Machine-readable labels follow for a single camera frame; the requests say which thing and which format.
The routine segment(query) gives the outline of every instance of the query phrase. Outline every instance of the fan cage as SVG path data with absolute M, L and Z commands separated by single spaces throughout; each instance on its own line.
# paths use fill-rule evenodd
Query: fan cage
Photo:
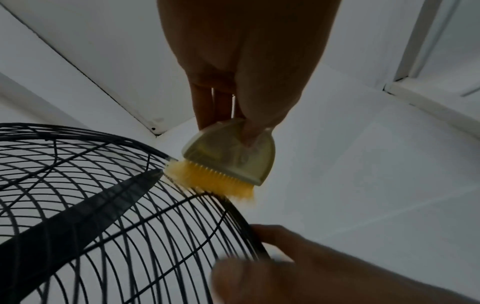
M 268 256 L 230 201 L 163 176 L 170 159 L 121 136 L 0 124 L 0 301 L 212 303 L 215 260 Z M 99 199 L 75 226 L 71 211 Z

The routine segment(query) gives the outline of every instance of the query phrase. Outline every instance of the cleaning brush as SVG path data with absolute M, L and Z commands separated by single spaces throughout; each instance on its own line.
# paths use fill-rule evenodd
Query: cleaning brush
M 274 164 L 275 143 L 267 130 L 245 147 L 240 142 L 244 123 L 232 119 L 201 130 L 182 149 L 185 160 L 170 161 L 165 174 L 186 188 L 253 199 L 254 186 L 262 185 Z

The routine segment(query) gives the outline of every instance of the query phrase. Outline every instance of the yellow bristles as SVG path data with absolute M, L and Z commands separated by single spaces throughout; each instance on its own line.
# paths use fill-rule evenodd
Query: yellow bristles
M 170 161 L 164 173 L 178 185 L 237 199 L 251 200 L 254 186 L 187 160 Z

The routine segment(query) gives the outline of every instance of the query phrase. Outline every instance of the metal wire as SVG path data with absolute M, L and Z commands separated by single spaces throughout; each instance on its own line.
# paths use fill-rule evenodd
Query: metal wire
M 111 134 L 0 124 L 0 301 L 212 303 L 216 259 L 268 256 L 228 200 L 163 176 L 169 160 Z

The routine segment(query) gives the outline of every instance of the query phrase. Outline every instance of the person's hand holding brush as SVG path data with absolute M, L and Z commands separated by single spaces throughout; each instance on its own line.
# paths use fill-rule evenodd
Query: person's hand holding brush
M 293 262 L 220 260 L 211 274 L 225 304 L 478 303 L 304 239 L 281 226 L 252 225 Z
M 297 103 L 340 0 L 157 0 L 168 43 L 188 77 L 198 127 L 246 118 L 250 145 Z

